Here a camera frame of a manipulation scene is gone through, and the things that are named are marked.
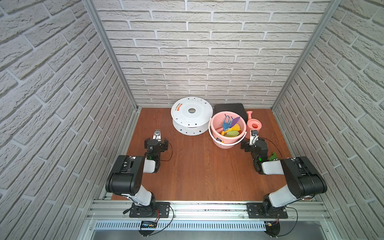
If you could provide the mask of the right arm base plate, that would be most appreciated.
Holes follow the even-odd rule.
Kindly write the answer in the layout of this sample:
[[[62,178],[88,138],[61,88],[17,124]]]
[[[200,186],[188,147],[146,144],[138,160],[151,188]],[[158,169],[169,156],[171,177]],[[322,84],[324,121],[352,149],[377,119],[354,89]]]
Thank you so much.
[[[268,202],[246,203],[250,219],[287,219],[285,207],[275,208]]]

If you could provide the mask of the pink watering can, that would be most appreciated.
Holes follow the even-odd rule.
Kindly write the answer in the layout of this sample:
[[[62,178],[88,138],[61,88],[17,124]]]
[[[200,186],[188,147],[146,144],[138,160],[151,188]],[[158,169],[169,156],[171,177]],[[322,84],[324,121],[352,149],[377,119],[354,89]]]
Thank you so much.
[[[247,129],[246,129],[246,132],[247,132],[246,139],[248,140],[251,137],[252,130],[256,130],[259,132],[260,129],[262,128],[262,123],[257,119],[253,119],[252,113],[253,111],[247,111],[248,120],[247,120]]]

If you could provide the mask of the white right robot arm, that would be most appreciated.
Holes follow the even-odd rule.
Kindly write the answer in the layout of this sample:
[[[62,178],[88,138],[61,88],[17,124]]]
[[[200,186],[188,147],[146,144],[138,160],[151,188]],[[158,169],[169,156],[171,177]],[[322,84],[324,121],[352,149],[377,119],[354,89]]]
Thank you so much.
[[[267,143],[263,140],[242,142],[241,149],[251,153],[254,169],[260,175],[283,175],[287,184],[267,194],[261,203],[247,204],[250,218],[286,219],[286,206],[301,199],[311,199],[327,191],[324,178],[307,157],[268,159]]]

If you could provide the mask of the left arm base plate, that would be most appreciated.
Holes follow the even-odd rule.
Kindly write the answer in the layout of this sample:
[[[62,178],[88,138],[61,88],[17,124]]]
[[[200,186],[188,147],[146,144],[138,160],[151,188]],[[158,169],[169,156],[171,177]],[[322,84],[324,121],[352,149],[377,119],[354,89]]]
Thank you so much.
[[[130,218],[168,218],[170,214],[169,202],[156,202],[150,206],[136,206],[132,204],[129,217]]]

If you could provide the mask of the blue toy rake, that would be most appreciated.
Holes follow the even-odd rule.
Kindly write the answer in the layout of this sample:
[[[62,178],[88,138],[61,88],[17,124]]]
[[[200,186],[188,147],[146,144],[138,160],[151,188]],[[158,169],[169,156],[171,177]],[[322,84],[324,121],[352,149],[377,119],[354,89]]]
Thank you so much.
[[[233,118],[228,115],[225,115],[225,119],[223,122],[223,132],[227,131],[231,127],[232,122],[233,122]]]

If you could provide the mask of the pink plastic bucket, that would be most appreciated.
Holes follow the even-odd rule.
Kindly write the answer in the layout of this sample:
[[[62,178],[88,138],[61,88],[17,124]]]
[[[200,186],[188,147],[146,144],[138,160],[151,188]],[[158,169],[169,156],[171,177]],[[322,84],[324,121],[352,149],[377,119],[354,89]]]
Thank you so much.
[[[219,112],[209,122],[209,134],[214,144],[221,149],[230,149],[245,139],[245,120],[233,112]]]

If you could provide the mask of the purple toy trowel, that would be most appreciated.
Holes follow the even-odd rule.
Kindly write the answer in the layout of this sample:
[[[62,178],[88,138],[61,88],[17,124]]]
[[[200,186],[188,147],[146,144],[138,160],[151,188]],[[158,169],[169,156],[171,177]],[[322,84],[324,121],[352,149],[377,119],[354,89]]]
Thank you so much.
[[[233,127],[238,123],[238,121],[240,120],[240,118],[241,118],[241,117],[237,117],[237,118],[233,119],[230,128],[233,128]]]

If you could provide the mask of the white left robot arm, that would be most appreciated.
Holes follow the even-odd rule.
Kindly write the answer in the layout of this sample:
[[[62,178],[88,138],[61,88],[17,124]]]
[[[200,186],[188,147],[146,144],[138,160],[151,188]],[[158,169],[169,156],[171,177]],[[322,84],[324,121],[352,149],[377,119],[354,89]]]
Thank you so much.
[[[132,206],[123,211],[131,218],[168,218],[168,203],[157,203],[155,195],[142,185],[143,174],[157,173],[161,165],[161,153],[168,150],[169,141],[165,139],[146,139],[146,153],[143,156],[123,156],[117,160],[110,171],[106,192],[125,197]]]

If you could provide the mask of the green toy spade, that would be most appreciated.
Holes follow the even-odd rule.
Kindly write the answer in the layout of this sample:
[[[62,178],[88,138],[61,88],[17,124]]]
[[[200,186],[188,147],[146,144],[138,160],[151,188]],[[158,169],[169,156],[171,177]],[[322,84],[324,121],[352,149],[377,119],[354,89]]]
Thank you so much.
[[[240,134],[239,131],[235,131],[235,130],[227,131],[227,132],[225,133],[225,137],[228,137],[228,138],[234,138],[234,137],[237,137],[239,134]]]

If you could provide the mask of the yellow toy shovel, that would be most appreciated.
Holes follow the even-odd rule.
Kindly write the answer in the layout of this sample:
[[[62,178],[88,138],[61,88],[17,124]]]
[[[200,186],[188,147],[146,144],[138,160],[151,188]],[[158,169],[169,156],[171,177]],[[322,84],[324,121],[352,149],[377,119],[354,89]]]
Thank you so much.
[[[233,128],[229,128],[227,131],[232,131],[232,130],[239,131],[240,133],[242,132],[239,124],[236,124]],[[225,132],[222,131],[221,135],[224,136],[227,131]]]

